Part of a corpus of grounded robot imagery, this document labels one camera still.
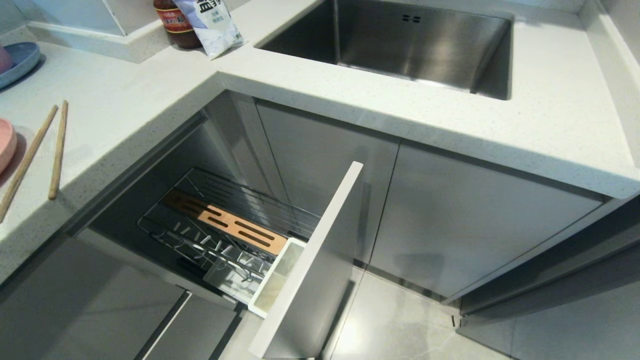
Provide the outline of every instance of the blue plate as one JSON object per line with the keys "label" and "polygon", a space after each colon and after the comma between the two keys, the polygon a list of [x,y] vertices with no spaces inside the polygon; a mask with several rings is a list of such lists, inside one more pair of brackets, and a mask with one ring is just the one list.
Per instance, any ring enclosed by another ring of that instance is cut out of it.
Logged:
{"label": "blue plate", "polygon": [[6,72],[0,74],[0,89],[11,85],[25,76],[33,67],[36,66],[40,59],[40,48],[34,42],[19,42],[4,47],[11,55],[11,59],[15,64]]}

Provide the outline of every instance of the corner cabinet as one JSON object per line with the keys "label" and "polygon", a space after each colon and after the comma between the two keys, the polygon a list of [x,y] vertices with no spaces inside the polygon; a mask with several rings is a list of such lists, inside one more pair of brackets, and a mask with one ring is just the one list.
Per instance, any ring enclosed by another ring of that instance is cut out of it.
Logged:
{"label": "corner cabinet", "polygon": [[601,204],[597,194],[403,142],[371,265],[448,298]]}
{"label": "corner cabinet", "polygon": [[320,214],[351,162],[364,164],[355,257],[368,263],[400,139],[268,101],[257,108],[291,204]]}

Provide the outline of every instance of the bottle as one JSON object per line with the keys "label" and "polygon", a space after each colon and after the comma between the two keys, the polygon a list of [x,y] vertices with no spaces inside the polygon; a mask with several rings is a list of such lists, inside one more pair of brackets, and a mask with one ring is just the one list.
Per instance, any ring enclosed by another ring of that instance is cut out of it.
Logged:
{"label": "bottle", "polygon": [[154,0],[154,8],[162,19],[167,34],[179,47],[183,49],[202,47],[187,17],[172,0]]}

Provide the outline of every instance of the red label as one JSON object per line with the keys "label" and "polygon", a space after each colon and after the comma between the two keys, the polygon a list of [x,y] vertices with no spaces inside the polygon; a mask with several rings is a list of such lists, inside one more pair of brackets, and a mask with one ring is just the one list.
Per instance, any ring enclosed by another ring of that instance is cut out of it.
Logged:
{"label": "red label", "polygon": [[156,9],[160,19],[164,24],[164,28],[170,33],[186,33],[193,31],[191,24],[187,21],[187,17],[184,16],[180,9],[160,10]]}

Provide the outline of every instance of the sink overflow hole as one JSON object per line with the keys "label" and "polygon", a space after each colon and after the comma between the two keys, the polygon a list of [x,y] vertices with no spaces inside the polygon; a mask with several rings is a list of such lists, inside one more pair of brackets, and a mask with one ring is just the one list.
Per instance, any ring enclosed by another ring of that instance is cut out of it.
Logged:
{"label": "sink overflow hole", "polygon": [[402,21],[420,22],[420,19],[419,16],[402,15]]}

